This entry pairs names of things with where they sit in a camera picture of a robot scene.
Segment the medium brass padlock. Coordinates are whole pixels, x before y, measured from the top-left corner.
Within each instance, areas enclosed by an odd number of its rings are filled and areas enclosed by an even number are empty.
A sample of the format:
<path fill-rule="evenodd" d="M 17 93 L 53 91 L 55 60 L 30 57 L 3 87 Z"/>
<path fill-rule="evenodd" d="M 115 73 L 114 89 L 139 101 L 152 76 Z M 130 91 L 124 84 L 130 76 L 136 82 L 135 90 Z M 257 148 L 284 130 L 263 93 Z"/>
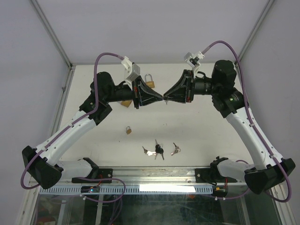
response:
<path fill-rule="evenodd" d="M 121 105 L 128 108 L 132 103 L 132 100 L 121 101 Z"/>

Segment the small brass padlock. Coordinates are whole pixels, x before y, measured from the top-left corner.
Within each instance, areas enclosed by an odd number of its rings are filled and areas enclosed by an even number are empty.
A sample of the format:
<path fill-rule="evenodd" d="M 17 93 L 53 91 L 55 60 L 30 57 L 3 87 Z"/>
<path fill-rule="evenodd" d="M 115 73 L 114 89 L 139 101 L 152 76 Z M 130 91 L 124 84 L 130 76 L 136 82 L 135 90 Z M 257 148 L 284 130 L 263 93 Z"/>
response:
<path fill-rule="evenodd" d="M 127 126 L 127 127 L 126 127 L 126 134 L 128 135 L 128 134 L 130 134 L 131 132 L 132 132 L 131 127 L 130 127 L 130 126 Z"/>

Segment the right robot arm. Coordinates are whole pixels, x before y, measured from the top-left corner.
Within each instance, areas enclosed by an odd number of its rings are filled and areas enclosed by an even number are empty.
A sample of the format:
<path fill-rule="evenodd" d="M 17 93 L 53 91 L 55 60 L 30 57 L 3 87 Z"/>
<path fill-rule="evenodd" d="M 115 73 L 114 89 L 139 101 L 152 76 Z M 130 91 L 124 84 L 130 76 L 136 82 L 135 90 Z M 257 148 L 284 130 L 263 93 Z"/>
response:
<path fill-rule="evenodd" d="M 184 70 L 180 79 L 164 94 L 165 101 L 190 103 L 195 95 L 210 95 L 213 106 L 235 129 L 246 146 L 253 163 L 234 162 L 217 157 L 210 164 L 206 182 L 217 183 L 225 177 L 243 181 L 255 194 L 285 181 L 295 163 L 285 159 L 255 123 L 251 109 L 244 103 L 243 94 L 235 88 L 236 70 L 229 60 L 218 60 L 211 77 L 197 77 L 192 70 Z"/>

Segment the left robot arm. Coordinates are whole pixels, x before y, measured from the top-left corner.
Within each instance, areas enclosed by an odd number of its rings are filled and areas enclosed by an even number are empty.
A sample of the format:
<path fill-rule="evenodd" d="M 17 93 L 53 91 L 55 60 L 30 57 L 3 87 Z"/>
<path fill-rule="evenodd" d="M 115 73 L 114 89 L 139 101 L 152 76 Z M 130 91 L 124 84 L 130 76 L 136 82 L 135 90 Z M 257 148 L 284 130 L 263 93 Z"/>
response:
<path fill-rule="evenodd" d="M 90 85 L 88 98 L 73 118 L 45 142 L 22 150 L 25 170 L 43 188 L 49 189 L 60 180 L 93 182 L 100 178 L 99 167 L 90 158 L 61 161 L 64 153 L 85 133 L 99 125 L 112 111 L 110 102 L 133 100 L 135 108 L 162 101 L 155 92 L 137 76 L 129 86 L 125 82 L 115 85 L 108 72 L 97 73 Z"/>

